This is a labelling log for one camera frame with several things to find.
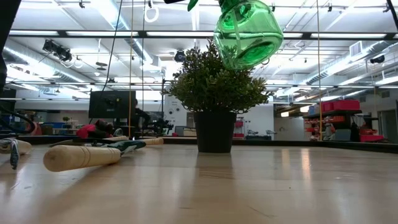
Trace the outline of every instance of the shelf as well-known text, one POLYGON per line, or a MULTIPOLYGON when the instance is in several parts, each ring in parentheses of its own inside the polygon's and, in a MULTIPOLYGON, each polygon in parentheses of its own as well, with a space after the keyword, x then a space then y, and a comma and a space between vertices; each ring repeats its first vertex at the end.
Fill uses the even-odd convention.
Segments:
MULTIPOLYGON (((338 111, 328 111, 322 113, 322 118, 330 115, 347 115, 347 114, 358 114, 362 113, 361 110, 338 110, 338 111)), ((320 114, 308 115, 303 118, 319 118, 320 114)))

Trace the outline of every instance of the black monitor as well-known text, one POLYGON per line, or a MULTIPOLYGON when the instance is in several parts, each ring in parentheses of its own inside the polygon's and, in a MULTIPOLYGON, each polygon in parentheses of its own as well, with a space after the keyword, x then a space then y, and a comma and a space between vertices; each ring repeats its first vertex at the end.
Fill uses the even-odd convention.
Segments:
MULTIPOLYGON (((93 91, 90 95, 89 118, 128 118, 129 92, 128 91, 93 91)), ((131 114, 134 114, 136 92, 131 92, 131 114)))

